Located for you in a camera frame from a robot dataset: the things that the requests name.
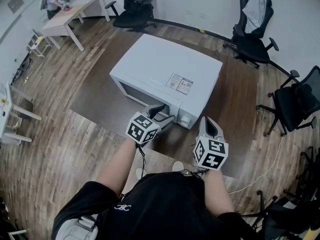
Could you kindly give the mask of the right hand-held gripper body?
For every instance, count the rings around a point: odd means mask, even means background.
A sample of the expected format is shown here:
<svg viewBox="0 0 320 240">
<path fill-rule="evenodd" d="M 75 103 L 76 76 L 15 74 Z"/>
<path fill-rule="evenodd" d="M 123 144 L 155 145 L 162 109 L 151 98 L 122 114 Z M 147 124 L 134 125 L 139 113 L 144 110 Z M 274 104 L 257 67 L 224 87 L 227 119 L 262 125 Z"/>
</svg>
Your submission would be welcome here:
<svg viewBox="0 0 320 240">
<path fill-rule="evenodd" d="M 198 167 L 219 171 L 228 158 L 229 144 L 199 136 L 193 154 Z"/>
</svg>

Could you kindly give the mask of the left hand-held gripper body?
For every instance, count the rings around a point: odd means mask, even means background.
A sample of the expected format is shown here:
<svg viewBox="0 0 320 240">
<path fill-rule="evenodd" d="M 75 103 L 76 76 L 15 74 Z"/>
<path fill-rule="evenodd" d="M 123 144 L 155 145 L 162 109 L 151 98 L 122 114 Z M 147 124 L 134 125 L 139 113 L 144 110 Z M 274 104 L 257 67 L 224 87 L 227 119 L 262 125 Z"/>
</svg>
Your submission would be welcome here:
<svg viewBox="0 0 320 240">
<path fill-rule="evenodd" d="M 136 112 L 126 128 L 126 135 L 137 144 L 144 145 L 152 141 L 160 126 L 140 112 Z"/>
</svg>

